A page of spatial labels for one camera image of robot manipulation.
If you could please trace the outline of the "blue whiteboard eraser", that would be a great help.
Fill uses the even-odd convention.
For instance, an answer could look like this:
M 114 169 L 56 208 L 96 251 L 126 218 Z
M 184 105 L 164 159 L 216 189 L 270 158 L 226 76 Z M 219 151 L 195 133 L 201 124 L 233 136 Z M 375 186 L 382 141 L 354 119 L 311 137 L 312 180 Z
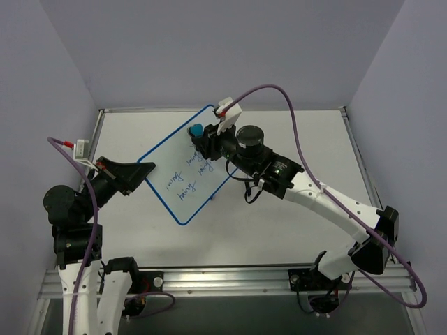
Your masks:
M 192 137 L 202 137 L 203 136 L 203 125 L 202 124 L 193 124 L 188 128 L 188 134 Z

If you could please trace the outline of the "blue framed whiteboard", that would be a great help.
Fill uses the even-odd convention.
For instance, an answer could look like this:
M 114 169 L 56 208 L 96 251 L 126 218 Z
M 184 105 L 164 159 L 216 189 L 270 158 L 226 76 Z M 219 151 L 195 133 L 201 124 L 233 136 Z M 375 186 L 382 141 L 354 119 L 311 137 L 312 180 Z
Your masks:
M 189 137 L 190 127 L 217 123 L 212 110 L 206 105 L 138 159 L 156 165 L 146 183 L 178 225 L 187 225 L 237 172 L 223 158 L 203 158 Z

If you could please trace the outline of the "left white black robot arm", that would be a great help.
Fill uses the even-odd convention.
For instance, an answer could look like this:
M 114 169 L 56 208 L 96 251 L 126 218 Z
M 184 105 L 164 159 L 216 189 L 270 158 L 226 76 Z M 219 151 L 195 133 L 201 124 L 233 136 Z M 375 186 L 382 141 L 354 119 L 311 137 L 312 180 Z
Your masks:
M 81 191 L 58 185 L 43 198 L 61 279 L 64 334 L 117 334 L 126 296 L 141 283 L 134 258 L 102 263 L 98 212 L 116 193 L 134 192 L 156 165 L 118 163 L 102 156 L 95 167 L 91 174 L 76 167 L 84 182 Z

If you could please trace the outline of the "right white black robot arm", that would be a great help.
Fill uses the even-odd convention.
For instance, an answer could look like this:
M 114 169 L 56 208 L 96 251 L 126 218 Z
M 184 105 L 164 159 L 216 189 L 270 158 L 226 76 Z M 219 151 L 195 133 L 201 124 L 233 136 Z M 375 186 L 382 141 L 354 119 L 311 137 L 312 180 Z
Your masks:
M 194 124 L 187 133 L 195 149 L 211 161 L 224 159 L 245 173 L 244 183 L 299 204 L 347 233 L 354 242 L 340 251 L 319 253 L 310 271 L 311 282 L 328 287 L 343 274 L 362 270 L 381 275 L 395 246 L 399 213 L 392 207 L 379 209 L 354 200 L 335 189 L 313 181 L 300 164 L 275 153 L 263 143 L 264 132 L 257 126 L 218 127 Z

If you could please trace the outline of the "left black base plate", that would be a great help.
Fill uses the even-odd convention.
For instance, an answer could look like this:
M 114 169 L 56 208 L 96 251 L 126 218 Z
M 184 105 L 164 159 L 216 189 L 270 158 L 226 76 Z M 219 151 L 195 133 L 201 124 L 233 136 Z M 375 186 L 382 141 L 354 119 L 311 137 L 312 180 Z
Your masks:
M 162 271 L 140 271 L 133 282 L 130 293 L 162 292 L 164 273 Z

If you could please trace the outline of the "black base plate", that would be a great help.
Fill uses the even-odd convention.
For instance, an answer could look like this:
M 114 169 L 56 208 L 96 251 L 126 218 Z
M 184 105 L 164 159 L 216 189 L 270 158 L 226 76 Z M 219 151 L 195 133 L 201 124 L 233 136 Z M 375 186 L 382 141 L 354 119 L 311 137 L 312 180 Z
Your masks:
M 328 290 L 330 281 L 317 270 L 310 268 L 288 269 L 289 286 L 292 291 Z
M 140 271 L 133 282 L 130 293 L 162 292 L 164 273 L 162 271 Z

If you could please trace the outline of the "aluminium front rail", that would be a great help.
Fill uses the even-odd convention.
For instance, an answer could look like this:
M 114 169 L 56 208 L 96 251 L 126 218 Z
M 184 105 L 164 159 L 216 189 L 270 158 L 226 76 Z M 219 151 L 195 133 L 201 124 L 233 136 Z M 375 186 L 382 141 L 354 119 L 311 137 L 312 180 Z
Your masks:
M 142 267 L 140 272 L 162 272 L 163 292 L 176 297 L 245 297 L 285 296 L 296 294 L 291 289 L 288 270 L 298 266 L 271 267 Z M 370 275 L 392 293 L 415 292 L 416 284 L 402 265 L 391 264 L 381 276 Z M 373 282 L 357 272 L 351 293 L 383 293 Z M 57 270 L 47 270 L 38 299 L 62 297 L 62 286 Z

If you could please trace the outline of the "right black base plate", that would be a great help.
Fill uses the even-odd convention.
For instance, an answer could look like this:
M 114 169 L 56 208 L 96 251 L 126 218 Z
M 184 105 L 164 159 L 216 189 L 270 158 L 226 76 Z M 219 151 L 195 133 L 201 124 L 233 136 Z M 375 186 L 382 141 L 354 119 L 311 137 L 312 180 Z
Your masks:
M 330 281 L 317 270 L 310 268 L 288 269 L 289 286 L 292 291 L 328 290 Z

